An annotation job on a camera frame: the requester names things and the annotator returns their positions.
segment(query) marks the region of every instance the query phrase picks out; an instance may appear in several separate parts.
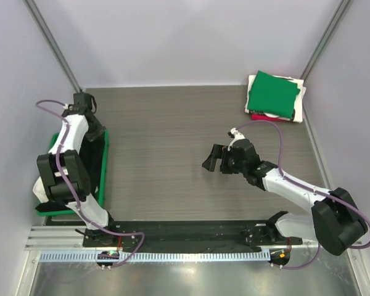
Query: stack of folded cloth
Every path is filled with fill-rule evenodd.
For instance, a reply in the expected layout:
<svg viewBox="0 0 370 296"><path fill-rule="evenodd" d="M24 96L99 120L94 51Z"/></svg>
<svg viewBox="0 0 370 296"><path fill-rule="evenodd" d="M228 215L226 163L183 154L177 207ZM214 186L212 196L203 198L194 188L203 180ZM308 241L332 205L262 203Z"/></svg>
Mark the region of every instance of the stack of folded cloth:
<svg viewBox="0 0 370 296"><path fill-rule="evenodd" d="M245 112L253 120L303 121L303 80L259 71L249 76Z"/></svg>

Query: folded green cloth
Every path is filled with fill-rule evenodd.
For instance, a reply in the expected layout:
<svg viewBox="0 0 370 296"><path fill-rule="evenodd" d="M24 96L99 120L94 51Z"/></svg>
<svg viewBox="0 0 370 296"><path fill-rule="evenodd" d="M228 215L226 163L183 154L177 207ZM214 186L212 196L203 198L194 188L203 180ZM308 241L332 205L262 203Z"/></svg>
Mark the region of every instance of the folded green cloth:
<svg viewBox="0 0 370 296"><path fill-rule="evenodd" d="M248 109L292 118L297 84L258 71L249 91Z"/></svg>

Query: gray wall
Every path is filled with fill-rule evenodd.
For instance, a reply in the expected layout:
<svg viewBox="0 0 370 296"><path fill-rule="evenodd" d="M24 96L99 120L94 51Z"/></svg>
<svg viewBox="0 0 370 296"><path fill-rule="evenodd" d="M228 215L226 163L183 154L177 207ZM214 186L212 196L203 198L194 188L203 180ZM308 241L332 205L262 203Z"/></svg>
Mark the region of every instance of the gray wall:
<svg viewBox="0 0 370 296"><path fill-rule="evenodd" d="M302 74L339 0L36 0L82 87Z"/></svg>
<svg viewBox="0 0 370 296"><path fill-rule="evenodd" d="M30 227L36 158L60 122L34 107L73 89L21 0L0 1L0 296L14 295Z"/></svg>
<svg viewBox="0 0 370 296"><path fill-rule="evenodd" d="M370 0L353 2L306 86L330 178L370 217ZM370 267L370 249L363 253Z"/></svg>

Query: wood grain surface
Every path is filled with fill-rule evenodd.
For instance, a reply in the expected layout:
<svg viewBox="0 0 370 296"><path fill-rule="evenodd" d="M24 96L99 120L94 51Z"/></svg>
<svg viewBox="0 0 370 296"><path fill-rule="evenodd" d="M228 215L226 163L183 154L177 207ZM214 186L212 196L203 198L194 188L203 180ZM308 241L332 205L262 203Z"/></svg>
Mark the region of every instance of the wood grain surface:
<svg viewBox="0 0 370 296"><path fill-rule="evenodd" d="M116 220L232 220L304 211L249 185L242 175L201 167L213 144L249 120L245 86L88 89L109 131L105 208ZM284 169L322 185L304 123L279 123ZM242 130L261 159L276 163L279 137L266 123Z"/></svg>

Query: red cloth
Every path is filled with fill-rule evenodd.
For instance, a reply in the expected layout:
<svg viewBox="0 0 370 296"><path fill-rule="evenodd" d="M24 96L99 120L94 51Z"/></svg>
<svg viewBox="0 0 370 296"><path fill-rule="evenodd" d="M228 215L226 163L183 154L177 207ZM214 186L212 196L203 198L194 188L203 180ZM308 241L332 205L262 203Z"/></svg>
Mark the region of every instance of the red cloth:
<svg viewBox="0 0 370 296"><path fill-rule="evenodd" d="M285 119L273 118L273 117L269 117L266 115L257 115L257 114L251 114L251 119L252 120L268 120L268 121L286 121L286 122L289 121Z"/></svg>

